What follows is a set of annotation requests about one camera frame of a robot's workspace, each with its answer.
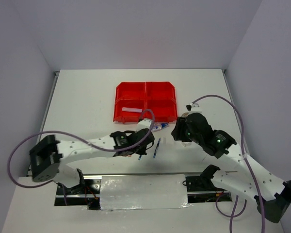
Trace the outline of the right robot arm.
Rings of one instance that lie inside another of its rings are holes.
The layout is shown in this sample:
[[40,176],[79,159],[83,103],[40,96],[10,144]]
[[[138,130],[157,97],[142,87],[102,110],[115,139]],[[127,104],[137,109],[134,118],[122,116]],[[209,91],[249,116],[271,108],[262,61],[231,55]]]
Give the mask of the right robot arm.
[[214,158],[214,163],[201,174],[206,190],[214,187],[228,190],[257,204],[265,218],[278,223],[291,204],[291,181],[284,181],[269,172],[228,133],[214,130],[200,113],[178,117],[171,133],[176,141],[194,142]]

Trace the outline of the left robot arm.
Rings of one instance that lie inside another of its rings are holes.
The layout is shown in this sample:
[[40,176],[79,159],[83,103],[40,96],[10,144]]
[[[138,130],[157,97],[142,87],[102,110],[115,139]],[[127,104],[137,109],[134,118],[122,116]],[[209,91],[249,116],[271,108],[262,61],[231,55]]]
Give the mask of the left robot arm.
[[148,128],[138,131],[116,131],[105,137],[86,142],[57,140],[55,135],[44,137],[29,152],[32,180],[35,183],[53,181],[78,194],[85,189],[83,172],[70,163],[92,158],[112,158],[132,154],[146,155],[155,137]]

